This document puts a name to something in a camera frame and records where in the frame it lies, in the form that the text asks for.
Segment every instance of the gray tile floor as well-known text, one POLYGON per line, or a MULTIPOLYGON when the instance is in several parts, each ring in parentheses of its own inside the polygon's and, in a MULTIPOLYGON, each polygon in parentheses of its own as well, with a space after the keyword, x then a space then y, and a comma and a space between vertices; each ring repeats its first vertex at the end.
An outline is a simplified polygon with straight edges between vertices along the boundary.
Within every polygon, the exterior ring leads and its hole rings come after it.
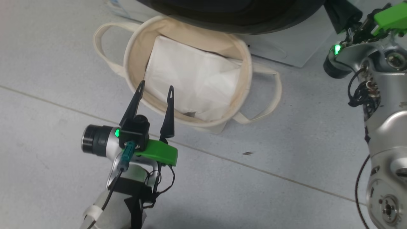
MULTIPOLYGON (((79 143, 86 125, 117 124, 132 97, 92 47, 98 26, 123 20, 98 0, 0 2, 0 228, 78 228, 103 190, 109 161, 83 154, 79 143)), ((109 31, 107 55, 123 61, 129 37, 109 31)), ((301 69, 256 59, 283 80, 270 117, 231 121, 219 135, 177 124, 177 179, 148 210, 146 228, 363 228, 353 196, 368 153, 362 111, 347 105, 349 79, 322 69, 338 39, 301 69)), ((272 85, 254 76, 243 113, 262 110, 272 85)), ((157 136, 163 117, 142 105, 139 112, 157 136)))

